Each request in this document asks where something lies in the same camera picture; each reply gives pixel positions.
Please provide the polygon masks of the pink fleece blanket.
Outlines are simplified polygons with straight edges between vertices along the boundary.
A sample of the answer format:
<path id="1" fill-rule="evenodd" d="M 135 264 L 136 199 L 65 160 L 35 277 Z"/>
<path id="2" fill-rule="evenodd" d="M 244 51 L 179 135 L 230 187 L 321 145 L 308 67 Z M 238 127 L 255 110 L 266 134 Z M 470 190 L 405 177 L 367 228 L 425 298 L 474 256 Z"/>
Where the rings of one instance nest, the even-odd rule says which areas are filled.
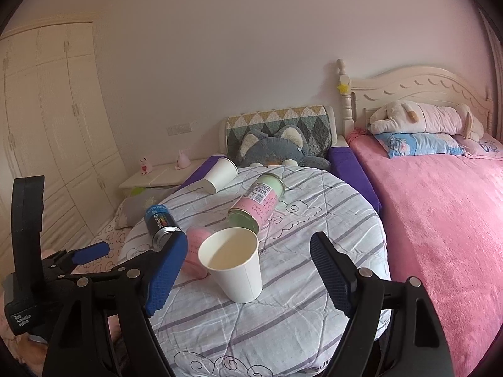
<path id="1" fill-rule="evenodd" d="M 457 376 L 480 364 L 502 326 L 502 162 L 388 157 L 370 134 L 348 144 L 381 202 L 392 279 L 420 278 Z"/>

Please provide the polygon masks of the pink curtain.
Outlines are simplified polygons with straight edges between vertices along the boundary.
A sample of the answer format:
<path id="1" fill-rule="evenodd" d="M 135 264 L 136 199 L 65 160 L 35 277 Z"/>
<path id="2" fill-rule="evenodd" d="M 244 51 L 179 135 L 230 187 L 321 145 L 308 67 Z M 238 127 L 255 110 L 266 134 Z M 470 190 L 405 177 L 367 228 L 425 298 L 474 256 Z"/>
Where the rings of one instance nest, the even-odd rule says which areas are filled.
<path id="1" fill-rule="evenodd" d="M 492 68 L 492 97 L 493 97 L 493 137 L 502 141 L 502 42 L 495 32 L 495 28 L 481 8 L 478 10 L 481 24 L 485 30 L 485 37 L 489 47 Z"/>

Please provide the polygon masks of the purple cushion left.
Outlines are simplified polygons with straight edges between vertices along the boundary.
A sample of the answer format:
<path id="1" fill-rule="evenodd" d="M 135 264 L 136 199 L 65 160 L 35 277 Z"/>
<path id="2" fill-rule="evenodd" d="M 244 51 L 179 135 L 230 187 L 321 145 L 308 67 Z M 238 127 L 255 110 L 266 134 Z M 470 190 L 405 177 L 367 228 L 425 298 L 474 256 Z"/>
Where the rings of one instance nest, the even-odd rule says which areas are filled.
<path id="1" fill-rule="evenodd" d="M 199 168 L 197 168 L 193 174 L 191 174 L 187 180 L 185 180 L 179 189 L 192 185 L 194 182 L 202 180 L 206 174 L 212 169 L 212 167 L 217 163 L 220 158 L 225 158 L 223 155 L 213 155 L 208 157 Z"/>

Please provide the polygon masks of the black blue CoolTowel can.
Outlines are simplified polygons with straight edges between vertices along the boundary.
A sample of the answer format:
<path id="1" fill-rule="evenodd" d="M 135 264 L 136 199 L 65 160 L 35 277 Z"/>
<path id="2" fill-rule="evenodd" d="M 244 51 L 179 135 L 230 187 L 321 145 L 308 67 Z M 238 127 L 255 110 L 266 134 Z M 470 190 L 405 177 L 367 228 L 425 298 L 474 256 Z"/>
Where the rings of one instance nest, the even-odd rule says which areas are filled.
<path id="1" fill-rule="evenodd" d="M 163 204 L 149 207 L 144 215 L 146 229 L 152 238 L 153 250 L 162 250 L 164 244 L 174 232 L 180 232 L 178 224 Z"/>

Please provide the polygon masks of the green pink labelled can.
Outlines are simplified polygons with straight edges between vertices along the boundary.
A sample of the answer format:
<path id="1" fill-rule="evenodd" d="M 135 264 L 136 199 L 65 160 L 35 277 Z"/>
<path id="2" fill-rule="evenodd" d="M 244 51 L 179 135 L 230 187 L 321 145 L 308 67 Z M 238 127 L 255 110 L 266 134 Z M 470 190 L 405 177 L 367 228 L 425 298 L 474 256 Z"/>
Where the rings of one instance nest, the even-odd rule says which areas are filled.
<path id="1" fill-rule="evenodd" d="M 230 226 L 242 227 L 255 234 L 260 233 L 284 193 L 285 185 L 278 175 L 261 174 L 229 209 Z"/>

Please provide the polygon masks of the grey flower pillow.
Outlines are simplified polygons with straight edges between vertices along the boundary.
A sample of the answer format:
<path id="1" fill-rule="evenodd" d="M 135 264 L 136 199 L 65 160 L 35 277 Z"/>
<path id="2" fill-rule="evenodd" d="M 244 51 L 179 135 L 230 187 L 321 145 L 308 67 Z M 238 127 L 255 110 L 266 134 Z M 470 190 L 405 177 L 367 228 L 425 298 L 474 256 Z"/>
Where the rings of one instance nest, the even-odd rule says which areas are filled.
<path id="1" fill-rule="evenodd" d="M 141 221 L 148 208 L 161 203 L 175 192 L 177 187 L 135 187 L 128 197 L 120 204 L 115 218 L 115 228 L 125 229 L 134 227 Z"/>

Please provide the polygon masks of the cream bedside table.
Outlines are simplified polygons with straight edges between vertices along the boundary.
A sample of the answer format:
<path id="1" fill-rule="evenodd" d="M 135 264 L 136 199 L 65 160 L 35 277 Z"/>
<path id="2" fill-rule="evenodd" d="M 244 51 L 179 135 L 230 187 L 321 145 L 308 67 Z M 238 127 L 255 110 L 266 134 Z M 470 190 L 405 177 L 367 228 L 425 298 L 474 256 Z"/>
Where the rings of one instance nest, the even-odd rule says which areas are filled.
<path id="1" fill-rule="evenodd" d="M 203 163 L 204 159 L 196 159 L 188 168 L 176 169 L 175 163 L 154 166 L 148 174 L 137 172 L 119 185 L 124 194 L 128 194 L 133 188 L 173 187 L 180 186 L 193 174 Z"/>

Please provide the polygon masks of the cream wardrobe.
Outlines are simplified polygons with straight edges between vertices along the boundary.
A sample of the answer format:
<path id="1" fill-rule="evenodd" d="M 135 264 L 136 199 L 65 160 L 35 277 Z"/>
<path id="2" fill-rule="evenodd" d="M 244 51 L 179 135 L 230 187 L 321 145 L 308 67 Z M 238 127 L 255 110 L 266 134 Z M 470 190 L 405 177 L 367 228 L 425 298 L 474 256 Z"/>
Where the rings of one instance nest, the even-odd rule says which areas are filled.
<path id="1" fill-rule="evenodd" d="M 42 249 L 85 246 L 123 200 L 126 170 L 97 76 L 93 25 L 47 25 L 1 40 L 1 272 L 14 269 L 14 179 L 43 175 Z"/>

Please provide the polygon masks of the purple cushion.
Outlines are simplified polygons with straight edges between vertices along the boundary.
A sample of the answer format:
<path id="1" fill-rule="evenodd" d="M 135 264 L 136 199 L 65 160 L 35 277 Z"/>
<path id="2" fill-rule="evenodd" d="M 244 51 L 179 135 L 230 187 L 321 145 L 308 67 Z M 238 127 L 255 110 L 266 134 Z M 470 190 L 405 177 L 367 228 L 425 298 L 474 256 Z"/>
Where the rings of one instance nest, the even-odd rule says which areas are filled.
<path id="1" fill-rule="evenodd" d="M 179 189 L 192 185 L 194 182 L 202 180 L 206 174 L 212 169 L 212 167 L 217 163 L 220 158 L 225 158 L 223 155 L 213 155 L 208 157 L 199 168 L 197 168 L 193 174 L 191 174 L 187 180 L 185 180 Z"/>
<path id="2" fill-rule="evenodd" d="M 330 172 L 362 194 L 380 215 L 382 204 L 351 148 L 331 147 L 327 152 L 327 159 L 331 164 Z"/>

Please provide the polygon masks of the heart patterned bed sheet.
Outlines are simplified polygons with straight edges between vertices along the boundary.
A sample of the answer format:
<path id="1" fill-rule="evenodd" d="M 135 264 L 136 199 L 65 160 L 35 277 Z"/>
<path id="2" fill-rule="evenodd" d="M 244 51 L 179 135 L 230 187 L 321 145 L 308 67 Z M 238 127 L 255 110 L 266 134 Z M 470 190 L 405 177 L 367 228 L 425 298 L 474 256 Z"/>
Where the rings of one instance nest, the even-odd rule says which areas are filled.
<path id="1" fill-rule="evenodd" d="M 106 224 L 100 233 L 91 241 L 91 244 L 100 242 L 107 243 L 109 246 L 108 254 L 90 263 L 77 266 L 73 274 L 106 272 L 117 265 L 119 253 L 125 244 L 125 239 L 131 231 L 131 227 L 117 228 L 121 209 L 121 207 L 118 208 L 114 218 Z"/>

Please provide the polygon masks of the white paper cup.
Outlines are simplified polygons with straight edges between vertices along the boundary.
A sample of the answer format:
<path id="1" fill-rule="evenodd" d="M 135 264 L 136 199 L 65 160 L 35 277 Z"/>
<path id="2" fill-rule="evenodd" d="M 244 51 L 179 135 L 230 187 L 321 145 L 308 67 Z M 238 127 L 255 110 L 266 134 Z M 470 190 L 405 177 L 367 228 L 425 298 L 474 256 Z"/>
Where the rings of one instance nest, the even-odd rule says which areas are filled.
<path id="1" fill-rule="evenodd" d="M 236 165 L 226 157 L 220 157 L 202 179 L 204 190 L 216 194 L 230 183 L 238 174 Z"/>
<path id="2" fill-rule="evenodd" d="M 198 258 L 230 300 L 248 303 L 263 290 L 258 246 L 253 231 L 232 227 L 215 232 L 203 241 Z"/>

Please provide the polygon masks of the white pink dog plush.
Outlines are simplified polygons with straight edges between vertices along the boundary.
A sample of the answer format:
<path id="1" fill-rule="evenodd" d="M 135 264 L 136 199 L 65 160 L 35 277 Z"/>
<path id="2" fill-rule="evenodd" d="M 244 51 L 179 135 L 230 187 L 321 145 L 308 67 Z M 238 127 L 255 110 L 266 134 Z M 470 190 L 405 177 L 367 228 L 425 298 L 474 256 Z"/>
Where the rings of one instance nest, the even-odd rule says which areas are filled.
<path id="1" fill-rule="evenodd" d="M 380 107 L 369 118 L 372 134 L 430 133 L 460 135 L 479 141 L 484 136 L 484 126 L 463 103 L 436 106 L 415 101 L 394 101 Z"/>

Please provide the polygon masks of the grey cat plush toy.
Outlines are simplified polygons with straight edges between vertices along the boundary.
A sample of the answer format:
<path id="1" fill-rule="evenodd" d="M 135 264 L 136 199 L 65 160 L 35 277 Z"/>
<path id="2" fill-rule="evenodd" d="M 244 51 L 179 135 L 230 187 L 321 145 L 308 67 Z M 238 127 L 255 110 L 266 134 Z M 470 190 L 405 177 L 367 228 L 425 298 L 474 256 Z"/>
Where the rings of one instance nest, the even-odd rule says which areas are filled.
<path id="1" fill-rule="evenodd" d="M 307 139 L 296 126 L 285 126 L 275 135 L 256 129 L 245 134 L 235 157 L 239 167 L 300 166 L 329 170 L 330 162 L 315 156 Z"/>

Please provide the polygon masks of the small heart bunny figurine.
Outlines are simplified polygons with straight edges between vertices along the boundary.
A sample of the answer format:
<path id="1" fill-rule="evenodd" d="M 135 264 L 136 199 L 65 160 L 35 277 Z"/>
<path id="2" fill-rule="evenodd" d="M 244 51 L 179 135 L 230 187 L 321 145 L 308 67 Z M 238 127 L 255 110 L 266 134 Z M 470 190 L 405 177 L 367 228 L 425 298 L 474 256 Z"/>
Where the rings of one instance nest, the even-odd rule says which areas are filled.
<path id="1" fill-rule="evenodd" d="M 152 163 L 146 157 L 140 159 L 140 166 L 142 175 L 150 174 L 153 170 Z"/>

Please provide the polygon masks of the striped quilt covered round table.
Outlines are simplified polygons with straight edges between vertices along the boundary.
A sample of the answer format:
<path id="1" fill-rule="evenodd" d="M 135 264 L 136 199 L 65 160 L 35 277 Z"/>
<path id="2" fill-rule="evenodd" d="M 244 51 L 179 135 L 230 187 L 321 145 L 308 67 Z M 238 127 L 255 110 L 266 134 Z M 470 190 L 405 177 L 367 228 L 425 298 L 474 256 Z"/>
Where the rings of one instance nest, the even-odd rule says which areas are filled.
<path id="1" fill-rule="evenodd" d="M 259 234 L 263 290 L 246 304 L 215 281 L 181 273 L 151 320 L 178 376 L 314 376 L 329 363 L 347 324 L 310 259 L 324 232 L 339 252 L 390 275 L 386 235 L 372 205 L 325 170 L 273 166 L 285 194 Z"/>

